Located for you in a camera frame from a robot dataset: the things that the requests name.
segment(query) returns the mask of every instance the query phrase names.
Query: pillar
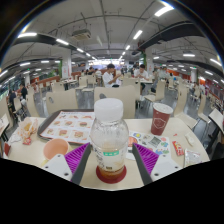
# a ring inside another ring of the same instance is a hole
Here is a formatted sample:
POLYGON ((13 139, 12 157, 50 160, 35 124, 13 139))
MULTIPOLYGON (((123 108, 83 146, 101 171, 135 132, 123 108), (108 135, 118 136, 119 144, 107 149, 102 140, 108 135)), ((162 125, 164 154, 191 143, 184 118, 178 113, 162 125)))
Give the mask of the pillar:
POLYGON ((147 72, 149 75, 152 75, 154 71, 154 63, 153 63, 153 55, 152 55, 152 48, 146 48, 146 62, 147 62, 147 72))

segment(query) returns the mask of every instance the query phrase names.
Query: red cup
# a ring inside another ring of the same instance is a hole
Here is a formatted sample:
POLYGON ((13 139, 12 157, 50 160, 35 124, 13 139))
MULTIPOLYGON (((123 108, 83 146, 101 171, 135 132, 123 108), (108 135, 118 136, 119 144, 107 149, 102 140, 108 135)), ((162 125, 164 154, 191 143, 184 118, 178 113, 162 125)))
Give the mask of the red cup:
POLYGON ((165 104, 155 103, 153 106, 153 120, 151 133, 153 135, 162 135, 173 109, 165 104))

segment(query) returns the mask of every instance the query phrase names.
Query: orange bowl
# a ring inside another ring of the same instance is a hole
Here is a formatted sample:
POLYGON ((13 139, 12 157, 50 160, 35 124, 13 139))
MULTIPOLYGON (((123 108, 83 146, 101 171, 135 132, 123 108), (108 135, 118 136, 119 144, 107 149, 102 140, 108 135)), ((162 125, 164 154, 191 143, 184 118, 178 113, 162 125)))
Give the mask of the orange bowl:
POLYGON ((69 151, 70 145, 64 139, 55 138, 50 140, 44 146, 44 157, 47 160, 52 159, 57 154, 65 155, 69 151))

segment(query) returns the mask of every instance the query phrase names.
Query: paper cup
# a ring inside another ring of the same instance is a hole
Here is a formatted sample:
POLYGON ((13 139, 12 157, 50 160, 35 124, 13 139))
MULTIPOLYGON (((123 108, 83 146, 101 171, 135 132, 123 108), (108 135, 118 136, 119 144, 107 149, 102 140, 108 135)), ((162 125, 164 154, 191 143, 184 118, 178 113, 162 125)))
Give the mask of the paper cup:
POLYGON ((153 135, 162 135, 173 109, 165 104, 155 103, 153 106, 153 120, 151 133, 153 135))
POLYGON ((69 151, 71 151, 71 146, 67 141, 61 138, 55 138, 46 143, 43 153, 44 157, 50 160, 57 154, 65 155, 69 151))

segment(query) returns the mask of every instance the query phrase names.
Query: bottle label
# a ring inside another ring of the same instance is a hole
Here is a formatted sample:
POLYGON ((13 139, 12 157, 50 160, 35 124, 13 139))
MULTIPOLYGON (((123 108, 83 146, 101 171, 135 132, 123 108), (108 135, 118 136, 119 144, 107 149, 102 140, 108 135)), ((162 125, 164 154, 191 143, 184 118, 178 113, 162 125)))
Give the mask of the bottle label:
POLYGON ((103 152, 101 149, 93 145, 98 166, 108 172, 114 172, 121 169, 124 166, 124 159, 127 153, 127 144, 124 148, 114 152, 103 152))

